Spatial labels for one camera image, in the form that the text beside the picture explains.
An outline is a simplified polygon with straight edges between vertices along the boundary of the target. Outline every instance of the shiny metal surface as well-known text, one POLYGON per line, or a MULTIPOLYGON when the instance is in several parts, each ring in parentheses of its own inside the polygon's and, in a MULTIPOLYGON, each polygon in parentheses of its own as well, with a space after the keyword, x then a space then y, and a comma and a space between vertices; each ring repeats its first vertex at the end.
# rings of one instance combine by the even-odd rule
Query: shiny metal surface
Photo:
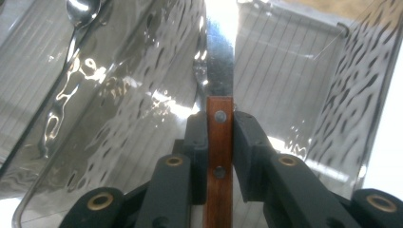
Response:
POLYGON ((207 79, 205 93, 232 96, 238 6, 235 0, 206 0, 207 79))
POLYGON ((68 19, 74 26, 67 51, 66 62, 68 62, 86 33, 85 27, 97 17, 101 9, 101 0, 67 0, 66 9, 68 19))
MULTIPOLYGON (((35 10, 50 3, 53 1, 43 1, 41 8, 35 10)), ((351 30, 359 28, 367 13, 371 14, 371 20, 376 19, 375 9, 387 11, 391 3, 388 4, 364 9, 364 17, 347 25, 351 25, 351 30)), ((333 23, 334 16, 328 20, 313 13, 301 15, 260 1, 239 2, 238 7, 240 29, 234 72, 238 109, 258 118, 278 151, 308 158, 307 162, 331 190, 348 197, 358 178, 356 170, 365 161, 334 162, 343 158, 344 153, 319 149, 326 148, 327 141, 316 146, 311 142, 321 142, 326 137, 328 140, 330 126, 343 126, 337 117, 332 117, 332 112, 330 115, 321 112, 330 91, 339 102, 345 94, 344 85, 366 82, 365 77, 349 81, 346 78, 350 74, 337 71, 340 56, 345 54, 346 59, 354 59, 355 50, 348 48, 359 46, 345 46, 347 40, 340 35, 345 30, 333 23), (338 85, 338 81, 347 83, 338 85), (316 127, 320 127, 319 117, 330 120, 329 127, 313 138, 316 127), (340 184, 346 176, 349 181, 340 184)), ((204 55, 204 11, 202 1, 190 0, 124 0, 105 5, 15 147, 13 159, 1 170, 0 206, 10 200, 18 203, 24 197, 14 216, 16 226, 57 226, 85 192, 98 186, 114 186, 127 192, 151 177, 155 161, 169 153, 173 141, 182 137, 186 117, 202 108, 200 101, 206 94, 202 88, 209 83, 205 72, 211 69, 206 66, 204 55)), ((391 20, 393 27, 385 28, 380 36, 383 40, 378 43, 389 43, 372 52, 363 46, 357 52, 363 55, 362 63, 371 63, 381 53, 378 51, 394 49, 401 37, 393 33, 398 21, 392 17, 399 13, 401 8, 382 14, 382 25, 391 20)), ((63 25, 68 27, 68 20, 63 25)), ((374 27, 368 38, 374 37, 374 42, 380 30, 381 26, 374 27)), ((357 41, 366 41, 363 34, 358 33, 357 41)), ((10 56, 12 48, 18 45, 12 44, 2 53, 10 56)), ((393 62, 391 56, 392 52, 376 63, 379 79, 388 79, 385 69, 393 62)), ((347 65, 346 70, 364 69, 365 75, 367 64, 347 65)), ((5 61, 0 61, 1 68, 6 66, 9 65, 5 61)), ((55 75, 61 68, 61 65, 51 67, 52 62, 38 66, 55 75)), ((374 85, 365 92, 387 88, 382 83, 374 85)), ((374 101, 382 103, 382 97, 376 94, 374 101)), ((364 106, 362 101, 357 102, 359 107, 364 106)), ((368 137, 374 127, 371 122, 376 120, 376 107, 377 104, 371 103, 366 109, 372 113, 369 118, 349 132, 368 137)), ((340 110, 348 113, 349 109, 343 106, 340 110)), ((333 146, 339 148, 337 151, 349 152, 348 146, 338 146, 343 145, 341 138, 345 135, 333 132, 333 146)), ((357 149, 348 158, 363 154, 362 148, 357 149)), ((236 227, 264 227, 261 205, 244 204, 237 182, 234 183, 236 227)), ((202 223, 200 211, 195 208, 193 212, 193 227, 202 223)))

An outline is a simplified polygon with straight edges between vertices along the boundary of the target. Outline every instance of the wooden handle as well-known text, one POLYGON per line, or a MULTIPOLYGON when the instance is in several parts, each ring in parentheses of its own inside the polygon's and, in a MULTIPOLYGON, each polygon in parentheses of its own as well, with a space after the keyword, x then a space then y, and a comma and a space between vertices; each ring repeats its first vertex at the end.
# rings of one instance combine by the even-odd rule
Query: wooden handle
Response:
POLYGON ((204 228, 232 227, 232 97, 208 97, 207 202, 204 228))

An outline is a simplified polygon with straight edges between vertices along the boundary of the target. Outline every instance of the metal spoon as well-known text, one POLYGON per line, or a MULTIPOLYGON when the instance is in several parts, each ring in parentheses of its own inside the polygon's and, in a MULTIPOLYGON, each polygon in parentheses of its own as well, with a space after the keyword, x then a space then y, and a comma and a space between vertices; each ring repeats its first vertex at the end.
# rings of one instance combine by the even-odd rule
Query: metal spoon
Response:
POLYGON ((67 15, 74 26, 66 63, 70 61, 77 45, 80 44, 85 28, 97 17, 101 9, 101 0, 67 0, 67 15))

